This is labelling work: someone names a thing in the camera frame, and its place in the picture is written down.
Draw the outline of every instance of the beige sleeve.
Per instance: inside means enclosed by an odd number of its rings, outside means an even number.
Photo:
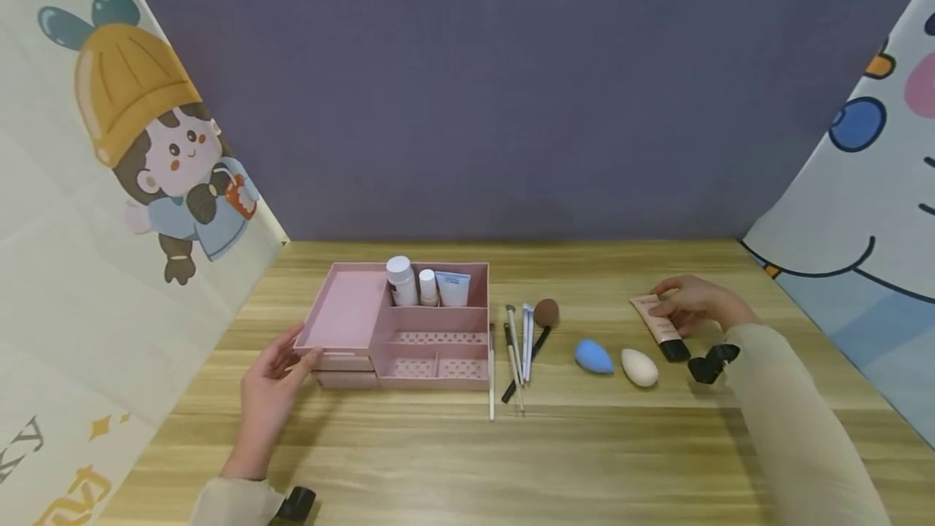
[[[266,526],[284,497],[266,481],[215,477],[192,510],[190,526]]]
[[[725,343],[740,348],[725,367],[781,524],[886,525],[880,496],[841,422],[819,395],[785,337],[737,325]]]

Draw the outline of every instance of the pink cheek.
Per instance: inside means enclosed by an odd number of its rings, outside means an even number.
[[[911,71],[903,99],[923,119],[935,119],[935,52],[922,58]]]

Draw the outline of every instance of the wooden table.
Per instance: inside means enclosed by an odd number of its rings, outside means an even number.
[[[546,297],[559,302],[562,321],[536,359],[525,417],[498,403],[488,422],[486,392],[329,392],[309,381],[270,472],[279,489],[319,494],[309,524],[769,524],[769,496],[730,392],[664,364],[627,302],[681,273],[734,288],[787,336],[855,440],[894,524],[935,524],[933,452],[730,241],[289,244],[100,524],[185,524],[234,440],[238,380],[254,355],[305,317],[333,261],[394,254],[490,261],[494,321],[504,321],[506,303]],[[634,347],[651,356],[658,386],[638,390],[619,369],[584,373],[573,353],[585,337],[611,355]],[[704,330],[689,347],[701,354],[717,337]],[[497,338],[502,393],[510,373]]]

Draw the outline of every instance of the blue makeup sponge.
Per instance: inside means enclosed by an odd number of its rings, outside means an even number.
[[[614,361],[599,343],[585,339],[575,348],[575,360],[580,367],[594,373],[614,373]]]

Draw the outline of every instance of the blue eye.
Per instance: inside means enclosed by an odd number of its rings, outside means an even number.
[[[858,153],[873,144],[886,125],[886,108],[875,97],[855,97],[835,116],[828,135],[845,153]]]
[[[69,11],[63,11],[55,6],[44,6],[39,9],[39,28],[51,41],[62,47],[78,51],[84,40],[88,38],[94,28]]]
[[[93,0],[91,20],[94,27],[108,23],[125,23],[134,27],[140,22],[140,9],[133,0]]]

